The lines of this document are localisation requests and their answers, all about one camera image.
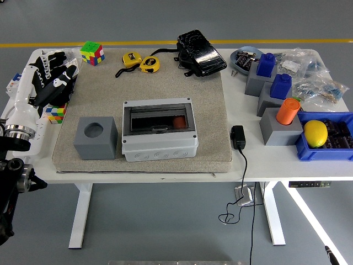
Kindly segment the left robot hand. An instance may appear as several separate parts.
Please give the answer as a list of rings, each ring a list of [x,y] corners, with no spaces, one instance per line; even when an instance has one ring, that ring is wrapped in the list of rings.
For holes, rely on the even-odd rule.
[[[64,51],[41,52],[24,68],[14,97],[12,114],[5,125],[7,131],[36,131],[36,121],[43,107],[70,93],[78,74],[77,60],[67,60]]]

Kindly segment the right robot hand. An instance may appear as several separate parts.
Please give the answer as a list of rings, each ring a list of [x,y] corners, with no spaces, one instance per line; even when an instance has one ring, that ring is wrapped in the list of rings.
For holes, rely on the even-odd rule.
[[[338,261],[337,261],[336,257],[334,256],[333,252],[331,251],[331,249],[329,248],[329,246],[325,245],[324,248],[325,248],[325,251],[326,251],[326,253],[328,255],[330,263],[332,265],[338,264]]]

